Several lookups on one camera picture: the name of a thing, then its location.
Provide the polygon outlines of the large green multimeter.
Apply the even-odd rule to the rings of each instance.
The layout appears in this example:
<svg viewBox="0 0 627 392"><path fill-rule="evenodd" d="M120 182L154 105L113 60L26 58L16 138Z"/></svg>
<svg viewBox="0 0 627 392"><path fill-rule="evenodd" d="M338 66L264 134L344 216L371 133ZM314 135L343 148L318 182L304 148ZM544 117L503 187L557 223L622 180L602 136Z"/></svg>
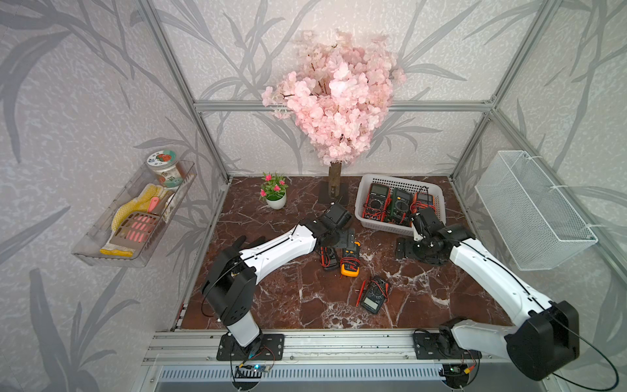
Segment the large green multimeter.
<svg viewBox="0 0 627 392"><path fill-rule="evenodd" d="M404 189L393 188L386 207L384 222L409 226L412 201L412 194Z"/></svg>

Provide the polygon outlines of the orange multimeter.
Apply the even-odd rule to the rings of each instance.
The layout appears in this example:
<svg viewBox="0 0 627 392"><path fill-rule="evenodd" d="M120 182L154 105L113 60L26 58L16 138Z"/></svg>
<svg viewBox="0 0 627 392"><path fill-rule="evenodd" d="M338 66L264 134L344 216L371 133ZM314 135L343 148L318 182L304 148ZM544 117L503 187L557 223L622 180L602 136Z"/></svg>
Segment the orange multimeter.
<svg viewBox="0 0 627 392"><path fill-rule="evenodd" d="M419 191L414 194L413 201L410 207L412 213L418 213L421 209L431 208L434 212L437 212L435 207L434 197L428 191Z"/></svg>

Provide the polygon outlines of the small black multimeter front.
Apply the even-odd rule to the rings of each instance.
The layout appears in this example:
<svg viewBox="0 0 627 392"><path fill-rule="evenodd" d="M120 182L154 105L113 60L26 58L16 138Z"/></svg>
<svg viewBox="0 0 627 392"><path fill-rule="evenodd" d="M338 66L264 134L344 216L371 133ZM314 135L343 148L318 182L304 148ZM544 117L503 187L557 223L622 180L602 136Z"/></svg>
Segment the small black multimeter front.
<svg viewBox="0 0 627 392"><path fill-rule="evenodd" d="M389 293L390 284L380 276L373 276L362 283L356 305L377 315L388 301Z"/></svg>

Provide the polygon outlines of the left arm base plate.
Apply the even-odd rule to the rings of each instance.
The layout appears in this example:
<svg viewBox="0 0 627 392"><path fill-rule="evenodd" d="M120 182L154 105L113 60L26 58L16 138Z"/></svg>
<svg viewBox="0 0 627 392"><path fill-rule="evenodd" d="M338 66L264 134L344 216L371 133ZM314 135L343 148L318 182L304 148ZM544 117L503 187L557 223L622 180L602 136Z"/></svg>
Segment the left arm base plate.
<svg viewBox="0 0 627 392"><path fill-rule="evenodd" d="M281 360L284 346L284 334L262 334L249 346L240 346L227 333L220 338L217 361Z"/></svg>

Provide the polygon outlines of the yellow ANENG multimeter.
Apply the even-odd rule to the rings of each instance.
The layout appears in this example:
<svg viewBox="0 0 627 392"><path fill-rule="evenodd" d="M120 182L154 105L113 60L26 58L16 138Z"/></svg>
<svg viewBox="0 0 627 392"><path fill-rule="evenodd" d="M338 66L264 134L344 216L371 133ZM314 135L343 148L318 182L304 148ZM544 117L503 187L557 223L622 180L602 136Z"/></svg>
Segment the yellow ANENG multimeter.
<svg viewBox="0 0 627 392"><path fill-rule="evenodd" d="M341 274L356 278L359 276L361 261L359 259L361 243L358 241L353 242L346 248L342 249L342 256L340 259Z"/></svg>

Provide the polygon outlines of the red ANENG DT9205A multimeter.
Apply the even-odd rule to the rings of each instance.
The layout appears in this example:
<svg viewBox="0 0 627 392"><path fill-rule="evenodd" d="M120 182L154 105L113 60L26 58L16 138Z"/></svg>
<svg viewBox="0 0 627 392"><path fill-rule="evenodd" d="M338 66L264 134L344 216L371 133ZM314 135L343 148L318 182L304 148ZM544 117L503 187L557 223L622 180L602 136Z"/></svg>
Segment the red ANENG DT9205A multimeter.
<svg viewBox="0 0 627 392"><path fill-rule="evenodd" d="M372 183L367 194L367 201L363 205L362 218L383 222L390 200L388 186Z"/></svg>

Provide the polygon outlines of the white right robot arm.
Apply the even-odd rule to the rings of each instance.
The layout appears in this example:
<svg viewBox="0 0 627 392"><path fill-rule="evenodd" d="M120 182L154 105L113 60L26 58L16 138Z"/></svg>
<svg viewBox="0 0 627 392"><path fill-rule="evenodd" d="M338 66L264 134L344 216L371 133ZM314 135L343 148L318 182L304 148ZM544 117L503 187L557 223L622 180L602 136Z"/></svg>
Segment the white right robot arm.
<svg viewBox="0 0 627 392"><path fill-rule="evenodd" d="M432 266L451 262L472 277L507 313L511 325L478 323L463 317L425 335L422 346L445 358L473 351L509 359L534 381L561 369L580 355L579 314L568 302L553 302L498 261L461 224L446 226L430 207L409 215L412 238L400 238L396 255Z"/></svg>

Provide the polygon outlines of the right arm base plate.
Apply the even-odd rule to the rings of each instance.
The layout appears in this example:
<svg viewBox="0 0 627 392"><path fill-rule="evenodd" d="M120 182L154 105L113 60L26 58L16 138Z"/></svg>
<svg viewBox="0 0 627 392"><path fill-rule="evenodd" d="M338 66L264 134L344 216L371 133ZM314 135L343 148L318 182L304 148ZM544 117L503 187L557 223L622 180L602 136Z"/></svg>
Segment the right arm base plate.
<svg viewBox="0 0 627 392"><path fill-rule="evenodd" d="M436 333L419 328L413 332L412 339L417 359L469 359L473 362L483 357L480 351L467 351L460 348L452 333L447 331Z"/></svg>

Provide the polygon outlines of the small black clamp multimeter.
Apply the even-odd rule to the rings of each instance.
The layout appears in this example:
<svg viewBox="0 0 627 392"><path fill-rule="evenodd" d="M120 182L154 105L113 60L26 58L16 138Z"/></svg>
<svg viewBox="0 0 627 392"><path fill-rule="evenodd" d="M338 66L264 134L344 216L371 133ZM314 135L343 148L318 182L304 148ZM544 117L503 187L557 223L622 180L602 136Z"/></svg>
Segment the small black clamp multimeter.
<svg viewBox="0 0 627 392"><path fill-rule="evenodd" d="M335 248L321 247L321 266L325 270L335 270L340 268L340 259Z"/></svg>

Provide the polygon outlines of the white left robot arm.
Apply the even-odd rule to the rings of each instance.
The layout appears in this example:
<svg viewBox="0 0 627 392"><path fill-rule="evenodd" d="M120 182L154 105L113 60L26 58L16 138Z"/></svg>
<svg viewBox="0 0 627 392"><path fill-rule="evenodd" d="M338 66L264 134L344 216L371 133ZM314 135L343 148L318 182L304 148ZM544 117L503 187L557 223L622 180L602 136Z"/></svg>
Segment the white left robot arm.
<svg viewBox="0 0 627 392"><path fill-rule="evenodd" d="M242 236L218 254L202 297L239 347L251 351L262 342L263 332L251 313L256 286L290 261L336 244L351 219L345 207L333 204L320 217L301 220L277 238L246 243Z"/></svg>

